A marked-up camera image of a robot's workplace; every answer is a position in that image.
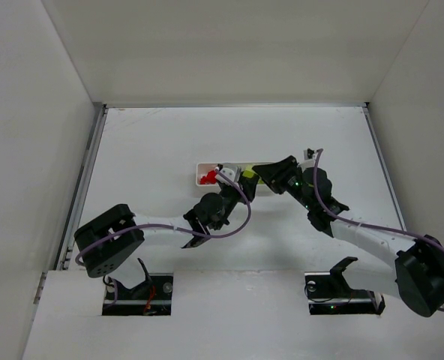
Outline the lime green lego brick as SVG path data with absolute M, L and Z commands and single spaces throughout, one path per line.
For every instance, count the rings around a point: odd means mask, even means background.
M 245 169 L 241 175 L 248 181 L 255 183 L 257 183 L 260 178 L 252 169 Z

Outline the red round lego piece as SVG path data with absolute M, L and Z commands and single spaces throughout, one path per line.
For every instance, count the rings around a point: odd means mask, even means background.
M 200 178 L 199 183 L 201 185 L 215 185 L 217 183 L 216 176 L 217 173 L 214 170 L 210 170 Z

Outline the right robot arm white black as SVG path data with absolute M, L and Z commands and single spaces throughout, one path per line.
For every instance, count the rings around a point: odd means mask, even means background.
M 253 171 L 272 192 L 288 193 L 304 206 L 316 230 L 362 249 L 388 267 L 358 267 L 358 257 L 347 256 L 330 270 L 339 287 L 394 296 L 422 317 L 444 311 L 444 247 L 427 235 L 356 220 L 349 207 L 333 197 L 332 182 L 319 167 L 320 155 L 318 151 L 304 163 L 289 156 L 255 165 Z

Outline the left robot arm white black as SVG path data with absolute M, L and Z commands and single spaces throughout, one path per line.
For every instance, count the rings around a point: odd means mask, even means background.
M 212 239 L 225 239 L 240 233 L 251 219 L 258 175 L 240 175 L 237 181 L 225 182 L 220 175 L 220 190 L 204 194 L 199 202 L 179 217 L 146 217 L 121 203 L 81 226 L 74 234 L 79 253 L 75 263 L 90 278 L 110 276 L 131 289 L 139 281 L 122 280 L 113 273 L 142 244 L 164 244 L 181 249 L 198 248 Z

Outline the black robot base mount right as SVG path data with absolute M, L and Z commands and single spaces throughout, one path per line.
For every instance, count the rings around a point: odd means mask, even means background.
M 357 257 L 347 256 L 329 271 L 304 273 L 304 294 L 312 316 L 381 315 L 386 308 L 383 295 L 367 289 L 350 288 L 343 273 Z

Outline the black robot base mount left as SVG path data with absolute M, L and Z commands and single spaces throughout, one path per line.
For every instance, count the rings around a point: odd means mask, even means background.
M 172 312 L 173 274 L 150 273 L 146 264 L 137 259 L 144 273 L 143 282 L 133 289 L 105 276 L 102 315 L 109 317 L 160 317 Z

